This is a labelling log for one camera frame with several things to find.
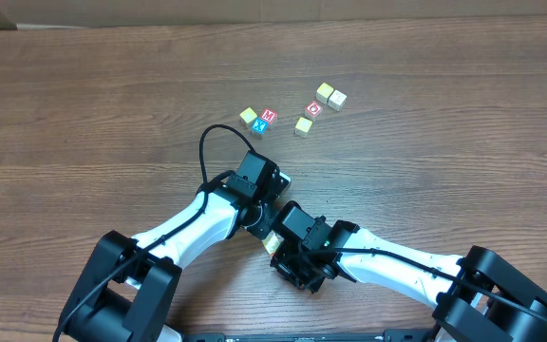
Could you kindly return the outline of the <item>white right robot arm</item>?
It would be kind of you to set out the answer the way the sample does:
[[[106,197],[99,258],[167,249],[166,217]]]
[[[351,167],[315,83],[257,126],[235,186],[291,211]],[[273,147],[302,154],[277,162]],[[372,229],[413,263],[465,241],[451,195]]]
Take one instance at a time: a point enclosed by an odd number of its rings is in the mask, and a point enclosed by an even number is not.
[[[338,220],[328,225],[296,203],[273,219],[264,245],[271,265],[317,292],[341,276],[413,298],[432,310],[431,341],[547,341],[547,292],[495,252],[435,255]]]

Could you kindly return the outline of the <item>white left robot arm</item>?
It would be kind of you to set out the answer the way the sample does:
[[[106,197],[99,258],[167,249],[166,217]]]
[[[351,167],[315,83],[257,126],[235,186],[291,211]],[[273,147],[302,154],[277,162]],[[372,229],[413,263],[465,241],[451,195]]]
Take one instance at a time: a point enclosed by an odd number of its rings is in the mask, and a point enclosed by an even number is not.
[[[183,269],[240,228],[265,239],[273,204],[290,184],[273,161],[250,151],[236,171],[202,184],[195,199],[161,225],[133,237],[105,234],[87,260],[54,336],[180,341],[165,321]]]

